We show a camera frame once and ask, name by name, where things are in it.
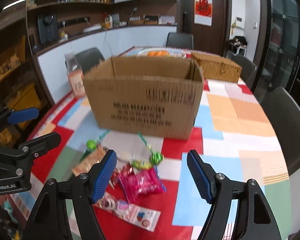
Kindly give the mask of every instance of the wicker basket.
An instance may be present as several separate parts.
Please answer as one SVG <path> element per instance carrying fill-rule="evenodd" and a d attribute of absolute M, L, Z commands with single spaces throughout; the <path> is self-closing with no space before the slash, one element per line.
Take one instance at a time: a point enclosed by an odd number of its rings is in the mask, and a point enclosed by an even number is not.
<path fill-rule="evenodd" d="M 197 67 L 202 68 L 207 79 L 235 83 L 239 80 L 242 68 L 228 58 L 199 53 L 192 53 L 192 58 Z"/>

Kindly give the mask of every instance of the wall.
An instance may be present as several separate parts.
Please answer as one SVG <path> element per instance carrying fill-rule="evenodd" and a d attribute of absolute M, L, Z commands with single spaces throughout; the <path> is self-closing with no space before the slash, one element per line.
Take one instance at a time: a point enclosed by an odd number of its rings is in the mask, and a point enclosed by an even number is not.
<path fill-rule="evenodd" d="M 245 19 L 245 0 L 232 0 L 232 15 L 231 15 L 231 24 L 234 23 L 235 17 L 240 17 Z M 234 29 L 234 33 L 231 34 L 230 31 L 230 39 L 234 36 L 242 36 L 243 30 L 239 28 Z"/>
<path fill-rule="evenodd" d="M 246 57 L 253 61 L 259 35 L 260 0 L 245 0 L 245 4 L 244 36 L 248 42 Z"/>

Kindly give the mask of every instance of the black chair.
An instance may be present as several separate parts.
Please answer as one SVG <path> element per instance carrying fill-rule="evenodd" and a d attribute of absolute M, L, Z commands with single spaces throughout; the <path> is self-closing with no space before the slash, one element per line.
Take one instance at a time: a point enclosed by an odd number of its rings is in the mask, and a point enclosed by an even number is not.
<path fill-rule="evenodd" d="M 261 106 L 277 135 L 291 175 L 300 168 L 300 107 L 283 87 L 267 95 Z"/>
<path fill-rule="evenodd" d="M 226 58 L 228 58 L 228 59 L 233 59 L 233 58 L 234 58 L 234 53 L 233 53 L 231 50 L 228 50 L 228 51 L 227 51 Z"/>
<path fill-rule="evenodd" d="M 256 78 L 257 66 L 242 55 L 236 55 L 232 59 L 235 63 L 242 67 L 240 77 L 251 89 L 254 79 Z"/>
<path fill-rule="evenodd" d="M 193 35 L 189 33 L 168 33 L 166 47 L 194 49 Z"/>
<path fill-rule="evenodd" d="M 75 57 L 82 67 L 83 74 L 90 70 L 93 66 L 98 65 L 100 60 L 105 60 L 101 52 L 96 47 L 84 50 L 76 54 Z"/>

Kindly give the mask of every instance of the wooden door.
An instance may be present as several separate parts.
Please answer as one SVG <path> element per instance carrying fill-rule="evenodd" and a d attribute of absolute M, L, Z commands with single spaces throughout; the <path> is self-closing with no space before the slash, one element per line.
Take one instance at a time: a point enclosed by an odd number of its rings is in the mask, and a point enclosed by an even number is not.
<path fill-rule="evenodd" d="M 227 0 L 212 0 L 211 26 L 194 23 L 195 0 L 181 0 L 183 32 L 194 35 L 194 49 L 223 55 L 227 28 Z"/>

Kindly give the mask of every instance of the bottle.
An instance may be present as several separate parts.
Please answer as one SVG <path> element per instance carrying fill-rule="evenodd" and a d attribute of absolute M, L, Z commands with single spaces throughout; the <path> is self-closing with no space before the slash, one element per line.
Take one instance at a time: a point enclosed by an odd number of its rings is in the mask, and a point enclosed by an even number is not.
<path fill-rule="evenodd" d="M 67 67 L 67 75 L 69 78 L 69 82 L 71 88 L 74 92 L 76 98 L 85 97 L 86 92 L 84 90 L 82 78 L 82 68 L 80 64 L 77 62 L 77 59 L 74 55 L 73 51 L 65 54 L 66 57 L 66 67 Z"/>

